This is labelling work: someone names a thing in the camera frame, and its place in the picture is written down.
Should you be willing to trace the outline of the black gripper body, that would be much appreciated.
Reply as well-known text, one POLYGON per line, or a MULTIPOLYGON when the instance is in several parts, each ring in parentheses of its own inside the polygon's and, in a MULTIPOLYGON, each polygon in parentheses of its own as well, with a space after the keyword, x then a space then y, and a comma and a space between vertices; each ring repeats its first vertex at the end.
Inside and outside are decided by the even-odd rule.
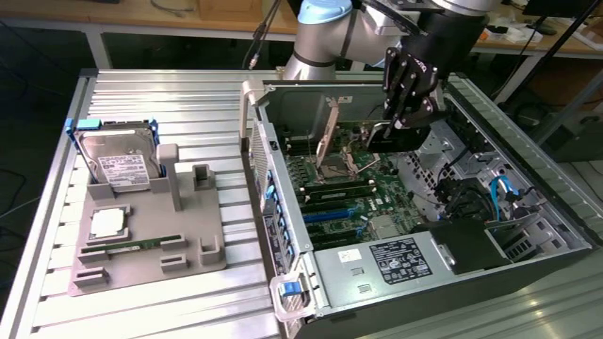
POLYGON ((437 69, 444 80, 468 55, 488 23, 488 16, 465 16, 449 10, 420 12, 416 22, 401 17, 399 28, 409 35, 401 39, 404 55, 420 61, 419 73, 437 69))

